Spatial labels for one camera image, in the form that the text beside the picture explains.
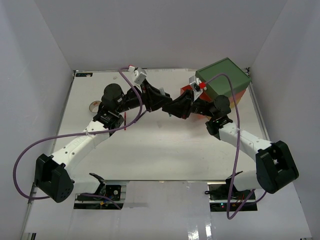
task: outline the red pen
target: red pen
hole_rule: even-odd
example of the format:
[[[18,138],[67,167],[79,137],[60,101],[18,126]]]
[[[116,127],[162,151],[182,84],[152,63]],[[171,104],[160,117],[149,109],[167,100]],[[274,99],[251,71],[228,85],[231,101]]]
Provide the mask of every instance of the red pen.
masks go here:
[[[124,112],[124,125],[127,125],[127,112]]]

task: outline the gray wall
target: gray wall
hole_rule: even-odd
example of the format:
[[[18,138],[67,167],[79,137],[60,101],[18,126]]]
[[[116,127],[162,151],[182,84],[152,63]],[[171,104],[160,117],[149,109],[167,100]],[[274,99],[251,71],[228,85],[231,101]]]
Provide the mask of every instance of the gray wall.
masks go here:
[[[270,138],[290,146],[300,172],[294,185],[316,240],[320,239],[319,26],[319,1],[289,0],[252,66]]]
[[[55,134],[72,71],[33,0],[0,1],[0,238],[19,239],[27,209],[13,184],[15,159]],[[30,150],[18,182],[31,190],[35,160],[52,142]]]
[[[74,70],[251,66],[287,0],[35,0]]]

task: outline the white floor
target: white floor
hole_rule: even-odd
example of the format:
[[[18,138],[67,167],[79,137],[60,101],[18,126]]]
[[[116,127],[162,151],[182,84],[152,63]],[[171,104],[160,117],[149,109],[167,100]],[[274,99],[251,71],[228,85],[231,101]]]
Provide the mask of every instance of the white floor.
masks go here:
[[[148,81],[164,87],[174,99],[188,84],[192,71],[149,70]],[[80,132],[94,116],[89,104],[100,100],[110,83],[124,92],[129,87],[117,72],[95,72],[76,77],[59,134]],[[247,90],[239,105],[241,128],[262,137]],[[138,110],[127,112],[130,122]],[[235,119],[234,111],[230,114]],[[235,148],[210,136],[206,119],[169,117],[158,110],[147,112],[136,124],[116,132],[101,143],[77,167],[78,174],[96,173],[107,180],[223,180],[232,172]],[[56,149],[70,139],[59,139]],[[239,156],[239,171],[254,170],[254,162]],[[131,182],[126,203],[141,208],[73,210],[74,196],[62,203],[51,199],[33,203],[27,233],[41,239],[279,239],[310,237],[310,231],[293,184],[258,204],[257,212],[240,212],[235,219],[209,210],[203,194],[205,183]]]

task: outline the robotic arm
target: robotic arm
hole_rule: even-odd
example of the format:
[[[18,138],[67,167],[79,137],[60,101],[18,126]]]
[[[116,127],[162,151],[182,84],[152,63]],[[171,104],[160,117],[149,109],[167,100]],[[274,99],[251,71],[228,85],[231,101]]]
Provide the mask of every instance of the robotic arm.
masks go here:
[[[191,113],[211,117],[206,122],[210,135],[219,140],[237,145],[237,126],[228,114],[231,112],[230,101],[219,95],[213,102],[198,98],[203,89],[201,82],[195,77],[189,79],[192,90],[185,91],[177,99],[172,100],[163,89],[151,86],[146,79],[146,72],[141,68],[129,68],[142,103],[149,112],[162,108],[162,111],[178,118],[187,119]],[[73,170],[80,161],[98,144],[112,136],[110,133],[88,134],[118,128],[124,118],[120,113],[139,107],[139,100],[132,89],[126,94],[121,87],[112,83],[105,89],[96,116],[83,130],[85,135],[78,136],[62,149],[50,156],[42,154],[36,160],[35,185],[50,196],[55,202],[64,201],[71,193],[90,193],[101,195],[106,181],[90,173],[86,177],[74,175]],[[247,131],[240,131],[240,150],[256,162],[256,171],[237,174],[234,186],[237,191],[263,188],[268,193],[275,193],[295,180],[298,170],[288,146],[282,142],[272,143],[260,139]]]

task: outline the green box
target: green box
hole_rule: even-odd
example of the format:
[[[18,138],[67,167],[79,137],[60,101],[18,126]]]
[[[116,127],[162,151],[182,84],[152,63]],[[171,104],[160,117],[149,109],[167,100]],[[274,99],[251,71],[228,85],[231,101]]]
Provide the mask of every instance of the green box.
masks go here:
[[[229,76],[235,94],[245,90],[251,82],[247,74],[228,57],[197,70],[195,76],[202,82],[207,82],[215,75],[222,73]],[[225,95],[228,98],[232,96],[230,85],[225,76],[219,76],[210,82],[205,92],[211,99],[215,99],[218,95]]]

